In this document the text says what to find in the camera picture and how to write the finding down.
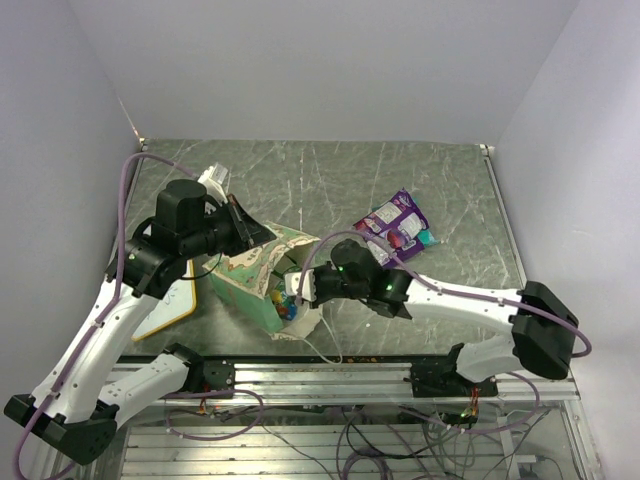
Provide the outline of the green white paper bag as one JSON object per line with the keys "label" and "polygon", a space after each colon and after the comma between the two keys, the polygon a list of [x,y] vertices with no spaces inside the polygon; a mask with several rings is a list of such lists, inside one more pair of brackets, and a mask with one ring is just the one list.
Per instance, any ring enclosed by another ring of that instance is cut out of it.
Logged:
{"label": "green white paper bag", "polygon": [[238,309],[272,340],[304,343],[322,361],[340,364],[343,361],[341,351],[337,352],[335,360],[331,360],[308,339],[318,325],[329,325],[320,309],[295,303],[298,307],[296,318],[285,321],[279,318],[269,296],[277,287],[285,289],[285,274],[302,270],[319,239],[273,222],[266,226],[275,233],[275,241],[235,257],[212,257],[203,264],[205,277],[222,301]]}

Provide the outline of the purple snack packet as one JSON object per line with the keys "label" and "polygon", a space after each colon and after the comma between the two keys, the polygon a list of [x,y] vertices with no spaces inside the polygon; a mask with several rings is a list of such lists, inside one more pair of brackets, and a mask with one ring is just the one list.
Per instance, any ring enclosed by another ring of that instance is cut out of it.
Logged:
{"label": "purple snack packet", "polygon": [[424,249],[416,243],[416,235],[430,229],[429,222],[406,189],[396,192],[390,200],[373,209],[353,227],[380,237],[401,261],[408,261]]}

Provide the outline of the teal snack packet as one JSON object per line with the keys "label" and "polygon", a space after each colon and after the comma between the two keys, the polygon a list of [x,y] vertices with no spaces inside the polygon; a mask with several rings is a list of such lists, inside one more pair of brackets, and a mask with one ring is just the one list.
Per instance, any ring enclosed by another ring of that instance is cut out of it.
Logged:
{"label": "teal snack packet", "polygon": [[421,246],[422,249],[435,246],[439,244],[439,240],[431,233],[430,229],[421,230],[415,237],[416,243]]}

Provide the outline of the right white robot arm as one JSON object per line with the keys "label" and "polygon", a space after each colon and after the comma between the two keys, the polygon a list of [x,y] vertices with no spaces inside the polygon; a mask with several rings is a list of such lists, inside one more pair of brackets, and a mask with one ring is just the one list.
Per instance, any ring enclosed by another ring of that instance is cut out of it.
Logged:
{"label": "right white robot arm", "polygon": [[446,283],[405,265],[386,269],[368,248],[344,240],[332,249],[328,262],[305,268],[296,291],[314,308],[352,299],[387,318],[439,317],[491,331],[487,340],[451,348],[440,380],[455,396],[496,374],[517,370],[564,380],[574,357],[578,319],[540,282],[497,290]]}

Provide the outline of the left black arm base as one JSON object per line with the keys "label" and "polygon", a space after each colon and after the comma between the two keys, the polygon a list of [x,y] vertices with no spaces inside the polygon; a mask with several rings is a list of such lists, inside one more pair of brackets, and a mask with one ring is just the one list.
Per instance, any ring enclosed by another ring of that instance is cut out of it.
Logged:
{"label": "left black arm base", "polygon": [[216,398],[231,399],[234,395],[236,370],[227,360],[204,360],[201,357],[184,361],[188,373],[182,387],[169,394],[171,398],[204,398],[216,393]]}

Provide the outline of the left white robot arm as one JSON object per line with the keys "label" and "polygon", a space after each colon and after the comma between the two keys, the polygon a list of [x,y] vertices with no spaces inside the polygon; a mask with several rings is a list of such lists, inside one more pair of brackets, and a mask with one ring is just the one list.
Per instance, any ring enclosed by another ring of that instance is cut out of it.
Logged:
{"label": "left white robot arm", "polygon": [[186,277],[190,260],[234,257],[274,240],[233,195],[174,180],[158,194],[155,214],[118,243],[95,305],[67,351],[30,394],[12,396],[4,413],[79,465],[96,460],[117,430],[155,400],[196,395],[204,359],[173,344],[149,365],[113,386],[106,380],[133,333]]}

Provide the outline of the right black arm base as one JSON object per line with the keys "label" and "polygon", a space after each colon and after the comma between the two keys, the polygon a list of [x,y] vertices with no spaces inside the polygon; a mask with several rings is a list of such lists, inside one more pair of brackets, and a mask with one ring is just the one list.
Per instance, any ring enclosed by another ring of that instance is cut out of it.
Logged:
{"label": "right black arm base", "polygon": [[410,385],[415,398],[471,397],[473,393],[480,397],[498,395],[495,382],[467,380],[455,371],[446,356],[441,355],[413,360],[403,381]]}

